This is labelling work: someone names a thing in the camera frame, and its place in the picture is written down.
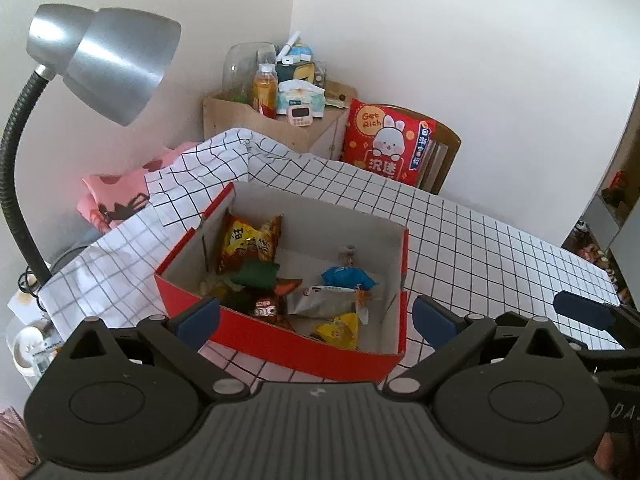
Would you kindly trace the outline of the pink patterned cloth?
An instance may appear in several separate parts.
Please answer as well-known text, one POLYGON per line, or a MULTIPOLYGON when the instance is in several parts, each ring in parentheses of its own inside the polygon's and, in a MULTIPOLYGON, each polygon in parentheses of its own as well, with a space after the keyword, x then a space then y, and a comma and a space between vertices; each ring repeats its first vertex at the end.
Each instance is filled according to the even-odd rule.
POLYGON ((126 174, 89 174, 82 179, 87 191, 78 200, 78 212, 101 233, 115 229, 149 203, 145 176, 169 166, 195 145, 186 142, 178 148, 163 148, 160 156, 126 174))

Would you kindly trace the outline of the orange brown snack bag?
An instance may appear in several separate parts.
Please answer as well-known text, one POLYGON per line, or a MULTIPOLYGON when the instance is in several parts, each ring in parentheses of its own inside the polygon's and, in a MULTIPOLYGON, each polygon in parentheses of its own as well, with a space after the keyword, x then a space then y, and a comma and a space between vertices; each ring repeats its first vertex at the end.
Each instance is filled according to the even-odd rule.
POLYGON ((273 290, 264 290, 250 304, 248 315, 284 330, 292 330, 288 320, 288 296, 302 283, 301 278, 278 278, 273 290))

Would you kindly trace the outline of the blue snack packet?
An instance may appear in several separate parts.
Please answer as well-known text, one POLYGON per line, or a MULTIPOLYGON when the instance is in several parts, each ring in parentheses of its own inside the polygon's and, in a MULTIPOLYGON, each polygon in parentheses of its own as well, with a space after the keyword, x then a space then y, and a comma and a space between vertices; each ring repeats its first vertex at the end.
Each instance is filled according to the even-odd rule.
POLYGON ((334 266, 321 274, 326 286, 370 290, 378 283, 363 271, 354 266, 334 266))

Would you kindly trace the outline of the red gold snack bag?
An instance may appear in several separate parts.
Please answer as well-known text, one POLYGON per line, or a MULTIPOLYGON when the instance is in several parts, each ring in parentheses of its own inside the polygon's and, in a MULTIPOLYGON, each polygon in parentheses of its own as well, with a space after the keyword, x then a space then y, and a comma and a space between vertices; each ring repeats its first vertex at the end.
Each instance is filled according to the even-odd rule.
POLYGON ((273 217, 255 228, 250 222, 227 212, 222 224, 217 273, 239 271, 247 260, 276 260, 282 220, 282 216, 273 217))

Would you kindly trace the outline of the orange drink bottle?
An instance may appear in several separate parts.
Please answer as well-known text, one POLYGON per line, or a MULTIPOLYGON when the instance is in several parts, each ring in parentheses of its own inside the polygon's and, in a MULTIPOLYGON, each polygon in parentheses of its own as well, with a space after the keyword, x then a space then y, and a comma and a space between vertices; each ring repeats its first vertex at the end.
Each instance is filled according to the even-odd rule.
POLYGON ((277 117, 278 75, 276 66, 260 63, 253 80, 253 108, 268 118, 277 117))

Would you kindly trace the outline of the silver desk lamp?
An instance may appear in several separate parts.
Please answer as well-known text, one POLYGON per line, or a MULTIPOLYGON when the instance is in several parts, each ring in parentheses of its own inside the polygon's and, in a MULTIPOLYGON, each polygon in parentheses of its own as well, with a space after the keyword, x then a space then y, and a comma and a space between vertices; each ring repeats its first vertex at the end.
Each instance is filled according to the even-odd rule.
POLYGON ((60 76, 70 91, 123 127, 148 105, 174 58, 181 25, 171 18, 125 8, 93 11, 47 3, 29 25, 26 51, 36 62, 1 138, 1 210, 14 242, 41 286, 52 273, 29 232, 18 203, 18 144, 43 90, 60 76))

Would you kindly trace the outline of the brown wooden chair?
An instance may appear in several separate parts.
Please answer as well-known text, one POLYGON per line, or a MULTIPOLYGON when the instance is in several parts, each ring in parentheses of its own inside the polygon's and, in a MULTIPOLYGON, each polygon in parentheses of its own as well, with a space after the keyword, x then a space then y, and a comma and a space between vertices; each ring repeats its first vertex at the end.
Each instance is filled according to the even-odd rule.
POLYGON ((462 141, 433 117, 397 105, 383 105, 384 136, 373 154, 383 177, 438 194, 462 141))

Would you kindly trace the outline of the small brown candy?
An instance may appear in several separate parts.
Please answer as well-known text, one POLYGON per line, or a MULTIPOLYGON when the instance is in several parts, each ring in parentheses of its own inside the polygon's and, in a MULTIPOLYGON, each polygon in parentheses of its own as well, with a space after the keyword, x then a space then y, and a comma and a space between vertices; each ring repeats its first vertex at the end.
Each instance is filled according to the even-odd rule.
POLYGON ((355 266, 356 247, 354 245, 345 245, 338 254, 340 266, 343 268, 353 268, 355 266))

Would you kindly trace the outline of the light wooden side cabinet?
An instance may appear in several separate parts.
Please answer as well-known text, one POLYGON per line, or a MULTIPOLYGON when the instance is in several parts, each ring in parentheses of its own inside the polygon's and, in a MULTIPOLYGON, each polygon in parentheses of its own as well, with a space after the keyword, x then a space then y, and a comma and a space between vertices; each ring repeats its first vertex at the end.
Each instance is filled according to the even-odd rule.
POLYGON ((233 128, 247 128, 276 140, 297 153, 311 153, 326 159, 339 159, 347 126, 350 102, 358 98, 355 88, 339 82, 326 82, 330 96, 337 96, 346 108, 328 106, 322 118, 308 127, 294 127, 285 116, 262 116, 248 104, 231 102, 220 96, 203 100, 203 136, 209 139, 233 128))

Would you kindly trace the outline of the clear glass jar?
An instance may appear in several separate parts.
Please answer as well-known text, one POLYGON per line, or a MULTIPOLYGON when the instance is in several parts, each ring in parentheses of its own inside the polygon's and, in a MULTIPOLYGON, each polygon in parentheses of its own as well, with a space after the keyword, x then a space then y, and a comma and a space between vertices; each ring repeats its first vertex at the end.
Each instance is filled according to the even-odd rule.
POLYGON ((243 42, 231 47, 222 70, 222 97, 253 104, 253 81, 260 63, 274 64, 276 47, 270 42, 243 42))

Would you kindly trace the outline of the white black grid tablecloth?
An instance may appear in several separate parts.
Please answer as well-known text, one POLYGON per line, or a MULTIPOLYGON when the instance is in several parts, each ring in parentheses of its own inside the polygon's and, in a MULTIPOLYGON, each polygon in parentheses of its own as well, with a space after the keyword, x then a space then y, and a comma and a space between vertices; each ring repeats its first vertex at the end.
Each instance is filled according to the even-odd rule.
POLYGON ((151 201, 91 244, 40 292, 62 337, 88 316, 131 326, 164 308, 154 270, 207 205, 232 181, 255 181, 394 220, 409 231, 410 297, 425 294, 459 314, 506 311, 552 318, 592 350, 614 338, 554 312, 562 290, 615 304, 606 273, 533 235, 450 200, 342 162, 297 154, 259 133, 234 128, 190 148, 146 179, 151 201))

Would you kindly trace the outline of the red rabbit cushion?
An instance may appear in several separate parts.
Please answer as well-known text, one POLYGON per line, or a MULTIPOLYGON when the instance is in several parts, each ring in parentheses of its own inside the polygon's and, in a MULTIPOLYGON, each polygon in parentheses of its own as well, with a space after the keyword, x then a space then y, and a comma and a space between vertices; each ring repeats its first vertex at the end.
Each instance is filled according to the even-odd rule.
POLYGON ((436 126, 432 118, 415 118, 388 105, 352 100, 341 161, 417 186, 436 126))

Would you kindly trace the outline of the yellow snack packet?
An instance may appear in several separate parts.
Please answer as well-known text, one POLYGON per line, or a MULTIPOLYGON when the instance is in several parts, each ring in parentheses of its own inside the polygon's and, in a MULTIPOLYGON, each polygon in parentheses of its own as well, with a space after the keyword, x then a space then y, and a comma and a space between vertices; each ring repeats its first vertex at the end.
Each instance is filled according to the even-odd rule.
POLYGON ((352 351, 358 347, 358 333, 358 315, 348 312, 318 325, 310 336, 333 348, 352 351))

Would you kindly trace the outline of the dark green snack packet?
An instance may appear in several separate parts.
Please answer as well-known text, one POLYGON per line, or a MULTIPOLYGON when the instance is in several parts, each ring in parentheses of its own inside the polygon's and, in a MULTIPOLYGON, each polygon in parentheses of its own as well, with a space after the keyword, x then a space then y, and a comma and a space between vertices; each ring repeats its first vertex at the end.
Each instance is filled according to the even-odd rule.
POLYGON ((232 274, 231 281, 235 285, 261 289, 274 289, 280 264, 259 259, 247 259, 239 271, 232 274))

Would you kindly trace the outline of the pink digital timer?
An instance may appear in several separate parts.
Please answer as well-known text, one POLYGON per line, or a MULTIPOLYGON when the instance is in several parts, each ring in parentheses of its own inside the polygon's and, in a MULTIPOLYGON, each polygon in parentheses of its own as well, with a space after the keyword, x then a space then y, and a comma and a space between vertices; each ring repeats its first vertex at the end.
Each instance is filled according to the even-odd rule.
POLYGON ((309 127, 314 121, 309 104, 290 105, 286 112, 286 117, 288 118, 288 123, 297 128, 309 127))

